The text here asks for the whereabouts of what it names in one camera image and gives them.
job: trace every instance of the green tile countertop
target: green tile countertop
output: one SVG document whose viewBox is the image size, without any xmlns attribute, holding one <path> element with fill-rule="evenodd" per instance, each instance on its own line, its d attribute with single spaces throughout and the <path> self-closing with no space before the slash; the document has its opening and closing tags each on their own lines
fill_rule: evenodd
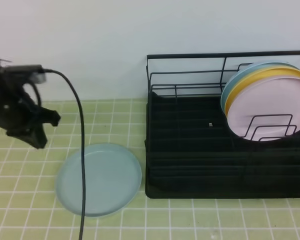
<svg viewBox="0 0 300 240">
<path fill-rule="evenodd" d="M 35 150 L 0 129 L 0 240 L 77 240 L 80 217 L 57 201 L 54 180 L 80 147 L 75 102 L 48 102 L 61 114 L 45 125 L 47 147 Z M 129 148 L 145 173 L 146 100 L 85 101 L 86 144 Z M 300 240 L 300 199 L 149 199 L 144 181 L 122 211 L 86 218 L 85 240 Z"/>
</svg>

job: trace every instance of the plate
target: plate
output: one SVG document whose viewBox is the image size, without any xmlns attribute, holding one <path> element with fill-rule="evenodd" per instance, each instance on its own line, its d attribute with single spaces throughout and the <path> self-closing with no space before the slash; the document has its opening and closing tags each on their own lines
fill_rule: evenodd
<svg viewBox="0 0 300 240">
<path fill-rule="evenodd" d="M 254 71 L 263 69 L 263 68 L 269 68 L 269 67 L 273 67 L 273 66 L 288 66 L 288 67 L 292 67 L 295 69 L 300 70 L 299 68 L 297 68 L 296 66 L 286 62 L 286 61 L 279 61 L 279 60 L 272 60 L 272 61 L 260 61 L 260 62 L 256 62 L 253 64 L 248 65 L 246 68 L 238 71 L 235 75 L 233 75 L 229 81 L 226 83 L 226 85 L 224 86 L 224 89 L 222 91 L 222 95 L 221 95 L 221 108 L 222 111 L 225 112 L 225 104 L 226 104 L 226 100 L 228 98 L 228 95 L 231 91 L 231 89 L 245 76 L 247 76 L 248 74 L 253 73 Z"/>
<path fill-rule="evenodd" d="M 225 106 L 224 106 L 225 115 L 228 116 L 229 107 L 231 106 L 233 100 L 238 95 L 238 93 L 240 93 L 244 88 L 261 79 L 274 77 L 278 75 L 287 75 L 287 76 L 294 76 L 300 78 L 300 70 L 289 66 L 280 66 L 280 67 L 263 68 L 253 73 L 250 73 L 242 80 L 240 80 L 237 83 L 237 85 L 235 85 L 230 91 L 228 98 L 225 101 Z"/>
<path fill-rule="evenodd" d="M 142 172 L 137 158 L 117 144 L 94 144 L 85 148 L 87 217 L 101 217 L 125 207 L 137 194 Z M 55 192 L 70 212 L 81 215 L 81 151 L 66 159 L 56 181 Z"/>
<path fill-rule="evenodd" d="M 253 116 L 280 114 L 292 114 L 290 124 L 297 126 L 296 132 L 300 130 L 300 77 L 273 76 L 252 83 L 240 92 L 233 101 L 227 121 L 230 129 L 236 135 L 243 137 Z M 290 118 L 289 115 L 255 117 L 244 139 L 272 141 L 278 137 L 284 137 L 287 130 L 286 126 L 257 127 L 288 125 Z M 293 134 L 294 129 L 295 127 L 290 126 L 286 135 Z"/>
</svg>

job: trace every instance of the stack of plates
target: stack of plates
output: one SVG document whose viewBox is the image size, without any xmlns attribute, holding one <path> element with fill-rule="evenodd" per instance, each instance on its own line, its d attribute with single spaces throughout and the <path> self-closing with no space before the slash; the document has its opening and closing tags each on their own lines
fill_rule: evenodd
<svg viewBox="0 0 300 240">
<path fill-rule="evenodd" d="M 291 135 L 300 130 L 300 69 L 277 60 L 250 64 L 225 85 L 221 108 L 231 130 L 244 139 Z"/>
</svg>

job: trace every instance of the pink plate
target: pink plate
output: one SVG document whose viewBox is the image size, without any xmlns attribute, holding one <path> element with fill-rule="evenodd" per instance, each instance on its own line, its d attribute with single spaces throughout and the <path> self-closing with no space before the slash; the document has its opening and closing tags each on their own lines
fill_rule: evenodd
<svg viewBox="0 0 300 240">
<path fill-rule="evenodd" d="M 291 119 L 288 130 L 286 126 Z M 227 116 L 228 125 L 238 136 L 253 141 L 272 141 L 300 130 L 300 78 L 274 76 L 252 83 L 234 99 Z"/>
</svg>

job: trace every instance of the black cable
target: black cable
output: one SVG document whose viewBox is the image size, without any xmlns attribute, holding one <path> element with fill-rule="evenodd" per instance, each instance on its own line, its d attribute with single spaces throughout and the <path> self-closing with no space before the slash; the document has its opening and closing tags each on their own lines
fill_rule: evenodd
<svg viewBox="0 0 300 240">
<path fill-rule="evenodd" d="M 81 102 L 75 88 L 72 86 L 69 79 L 61 72 L 52 69 L 44 69 L 45 73 L 53 73 L 61 76 L 71 88 L 76 102 L 78 103 L 80 122 L 81 122 L 81 172 L 82 172 L 82 210 L 81 210 L 81 222 L 80 222 L 80 232 L 79 240 L 82 240 L 84 233 L 85 224 L 85 213 L 86 213 L 86 171 L 85 171 L 85 122 L 84 122 L 84 112 L 82 110 Z"/>
</svg>

